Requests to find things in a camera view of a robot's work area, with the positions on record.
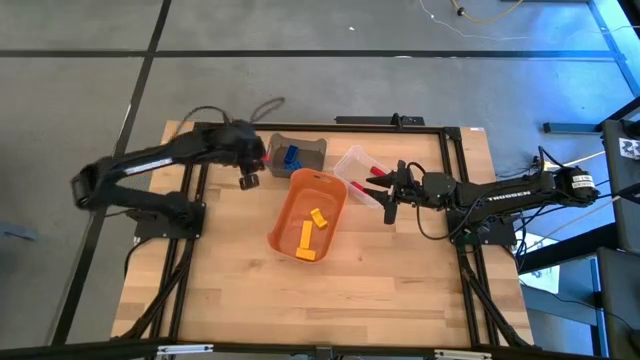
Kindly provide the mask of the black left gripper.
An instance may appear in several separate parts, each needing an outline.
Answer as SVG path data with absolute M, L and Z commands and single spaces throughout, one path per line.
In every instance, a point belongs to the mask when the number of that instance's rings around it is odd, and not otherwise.
M 251 173 L 265 171 L 264 157 L 269 143 L 264 142 L 247 121 L 233 121 L 214 133 L 215 160 L 226 166 L 250 168 Z

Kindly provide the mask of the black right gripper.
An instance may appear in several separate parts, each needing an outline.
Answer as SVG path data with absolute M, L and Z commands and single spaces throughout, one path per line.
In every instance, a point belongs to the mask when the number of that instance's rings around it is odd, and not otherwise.
M 416 180 L 412 171 L 416 168 L 420 175 L 425 175 L 426 170 L 417 162 L 406 163 L 399 160 L 396 172 L 389 172 L 381 176 L 373 176 L 367 182 L 376 186 L 391 188 L 387 191 L 373 190 L 372 197 L 382 206 L 388 204 L 410 204 L 411 206 L 425 206 L 427 196 L 422 183 Z

